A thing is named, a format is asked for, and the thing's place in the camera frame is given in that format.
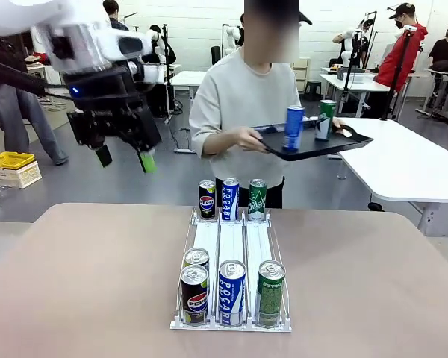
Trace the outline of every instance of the hand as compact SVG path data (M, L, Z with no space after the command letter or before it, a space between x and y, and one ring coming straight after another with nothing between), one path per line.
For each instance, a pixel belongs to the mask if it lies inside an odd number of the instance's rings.
M267 153L266 147L260 140L262 135L255 129L239 127L232 130L235 145L239 145L244 151L259 151Z

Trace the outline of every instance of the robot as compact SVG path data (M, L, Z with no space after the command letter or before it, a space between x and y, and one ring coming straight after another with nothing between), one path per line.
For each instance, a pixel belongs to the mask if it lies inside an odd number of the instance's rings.
M237 50L236 43L240 40L240 31L237 27L229 26L225 32L227 33L228 48L224 50L224 55L227 56Z
M345 44L345 50L342 52L342 60L343 60L343 67L350 67L350 58L352 57L353 53L353 41L358 40L361 41L363 37L363 31L360 29L354 29L350 28L346 32L342 33L342 37L344 38L344 44Z
M152 52L153 38L159 43L157 34L112 29L102 0L0 0L0 37L32 27L75 104L67 115L78 144L107 166L105 137L117 136L134 148L145 172L153 170L161 137L142 90L164 82L164 70L161 76L140 58ZM36 95L56 87L1 64L0 81Z

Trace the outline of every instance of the person in red jacket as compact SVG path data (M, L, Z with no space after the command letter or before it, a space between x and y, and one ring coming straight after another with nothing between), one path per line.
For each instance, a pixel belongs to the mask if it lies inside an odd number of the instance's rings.
M405 57L402 64L402 71L398 76L396 82L395 92L398 93L403 86L405 86L406 79L413 69L415 59L417 58L418 51L420 50L420 43L428 34L426 28L415 20L415 6L409 3L401 4L396 10L395 14L390 19L395 19L396 26L403 28L405 25L414 26L417 28L413 36L410 38ZM391 52L384 59L380 66L380 72L375 77L375 81L379 84L391 87L393 77L395 76L396 67L403 53L403 47L405 42L405 35L403 34L395 43L395 46ZM367 118L381 118L385 112L387 105L387 93L371 93L367 99L367 104L370 109L364 114Z

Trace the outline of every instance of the can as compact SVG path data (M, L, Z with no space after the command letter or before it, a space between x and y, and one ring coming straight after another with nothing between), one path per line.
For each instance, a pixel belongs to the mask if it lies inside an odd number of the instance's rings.
M285 122L284 150L298 151L304 125L305 108L290 106L287 109L287 121Z
M285 267L281 263L269 260L259 266L255 299L258 326L270 328L279 325L284 279Z
M190 248L184 254L184 265L200 265L209 272L209 253L204 248Z
M315 140L329 140L335 108L337 108L336 101L329 99L320 101L320 116L315 127Z
M212 180L199 183L199 209L203 219L216 217L216 183Z
M208 315L208 278L205 267L190 265L181 272L182 309L184 323L199 326Z
M224 261L219 267L219 323L236 327L243 323L246 267L241 261Z
M264 220L266 209L267 184L265 180L253 179L249 185L249 220Z
M223 220L229 222L239 217L239 181L228 178L223 181Z

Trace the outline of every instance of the stool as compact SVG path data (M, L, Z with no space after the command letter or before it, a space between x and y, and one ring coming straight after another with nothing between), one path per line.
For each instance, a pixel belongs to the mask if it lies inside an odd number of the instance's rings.
M307 81L304 99L306 101L320 101L322 99L322 84L319 81Z

